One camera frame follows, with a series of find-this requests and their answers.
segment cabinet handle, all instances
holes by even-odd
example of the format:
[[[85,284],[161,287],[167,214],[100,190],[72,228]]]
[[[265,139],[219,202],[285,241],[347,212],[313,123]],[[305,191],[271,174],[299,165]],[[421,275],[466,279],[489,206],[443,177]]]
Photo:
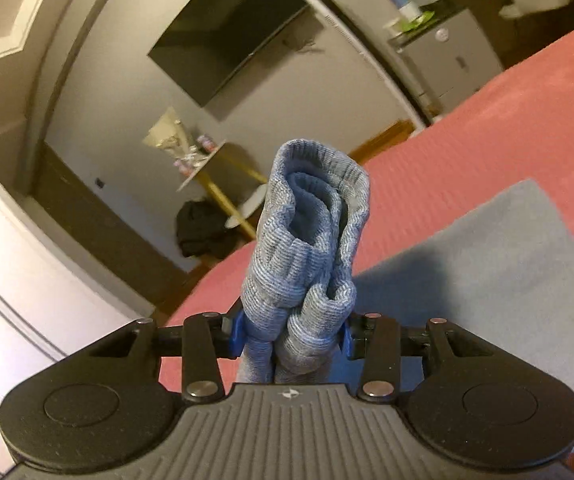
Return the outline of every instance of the cabinet handle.
[[[469,65],[462,56],[456,56],[456,62],[458,63],[458,65],[462,70],[464,70],[465,72],[469,72]]]

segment pink bedsheet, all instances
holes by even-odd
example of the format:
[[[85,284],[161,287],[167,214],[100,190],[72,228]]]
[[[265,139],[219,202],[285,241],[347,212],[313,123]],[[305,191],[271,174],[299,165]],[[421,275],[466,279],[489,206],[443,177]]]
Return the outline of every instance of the pink bedsheet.
[[[532,178],[574,236],[574,32],[507,70],[420,136],[366,164],[371,216],[354,272],[434,234],[503,189]],[[240,293],[253,244],[216,266],[170,319],[225,312]],[[160,380],[179,389],[180,359]],[[222,362],[225,383],[235,362]]]

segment black tv screen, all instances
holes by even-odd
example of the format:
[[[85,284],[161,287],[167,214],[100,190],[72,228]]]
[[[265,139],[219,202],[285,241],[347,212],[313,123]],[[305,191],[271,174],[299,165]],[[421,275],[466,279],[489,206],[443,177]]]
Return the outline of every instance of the black tv screen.
[[[149,57],[204,106],[306,7],[304,0],[190,0]]]

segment ribbed gray panel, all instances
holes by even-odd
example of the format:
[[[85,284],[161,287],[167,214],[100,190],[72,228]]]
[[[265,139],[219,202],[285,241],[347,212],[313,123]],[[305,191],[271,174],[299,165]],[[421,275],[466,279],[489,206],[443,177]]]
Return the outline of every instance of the ribbed gray panel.
[[[390,406],[341,384],[240,384],[186,410],[154,451],[111,471],[55,476],[18,466],[9,480],[572,480],[563,465],[516,474],[468,470],[420,444]]]

